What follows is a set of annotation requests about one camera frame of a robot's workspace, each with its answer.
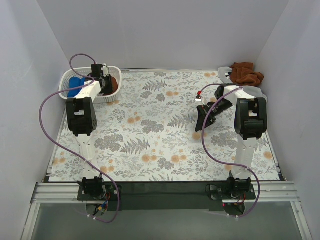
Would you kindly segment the brown towel pile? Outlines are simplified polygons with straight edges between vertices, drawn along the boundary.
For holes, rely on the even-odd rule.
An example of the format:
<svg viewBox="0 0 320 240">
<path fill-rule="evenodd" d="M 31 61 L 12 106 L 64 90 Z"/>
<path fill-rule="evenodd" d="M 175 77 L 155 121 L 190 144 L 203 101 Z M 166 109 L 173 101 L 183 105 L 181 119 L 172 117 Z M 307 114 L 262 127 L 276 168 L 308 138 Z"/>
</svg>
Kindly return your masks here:
<svg viewBox="0 0 320 240">
<path fill-rule="evenodd" d="M 258 87 L 264 80 L 261 72 L 254 71 L 252 62 L 235 62 L 230 68 L 230 80 L 239 86 Z"/>
</svg>

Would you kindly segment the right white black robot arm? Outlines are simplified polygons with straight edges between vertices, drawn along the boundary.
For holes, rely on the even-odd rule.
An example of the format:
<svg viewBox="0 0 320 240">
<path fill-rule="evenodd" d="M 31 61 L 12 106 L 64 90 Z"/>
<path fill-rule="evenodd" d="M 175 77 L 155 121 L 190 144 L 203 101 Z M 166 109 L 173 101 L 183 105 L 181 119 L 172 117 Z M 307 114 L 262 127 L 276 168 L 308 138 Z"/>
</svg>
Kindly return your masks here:
<svg viewBox="0 0 320 240">
<path fill-rule="evenodd" d="M 255 177 L 251 169 L 254 151 L 258 140 L 267 131 L 267 101 L 263 97 L 252 96 L 240 86 L 219 84 L 215 92 L 215 102 L 206 103 L 199 91 L 195 97 L 198 103 L 196 132 L 205 133 L 205 128 L 216 122 L 216 117 L 235 107 L 234 130 L 237 134 L 235 161 L 227 180 L 209 185 L 209 194 L 213 200 L 255 199 L 251 184 Z"/>
</svg>

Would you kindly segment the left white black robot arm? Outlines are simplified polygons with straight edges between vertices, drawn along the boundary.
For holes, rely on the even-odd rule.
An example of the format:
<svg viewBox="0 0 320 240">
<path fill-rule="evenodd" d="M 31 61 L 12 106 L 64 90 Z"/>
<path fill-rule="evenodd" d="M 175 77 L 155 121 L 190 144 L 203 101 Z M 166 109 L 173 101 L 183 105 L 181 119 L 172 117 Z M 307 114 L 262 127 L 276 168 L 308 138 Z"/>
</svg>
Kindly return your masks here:
<svg viewBox="0 0 320 240">
<path fill-rule="evenodd" d="M 83 87 L 74 97 L 66 101 L 67 124 L 75 136 L 80 149 L 80 155 L 85 158 L 83 178 L 78 183 L 83 192 L 95 200 L 106 196 L 106 187 L 103 185 L 102 174 L 93 168 L 96 164 L 96 148 L 93 143 L 94 131 L 97 129 L 97 117 L 94 109 L 94 100 L 106 90 L 113 90 L 110 70 L 106 64 L 92 64 L 88 76 L 95 82 L 86 81 L 88 86 Z"/>
</svg>

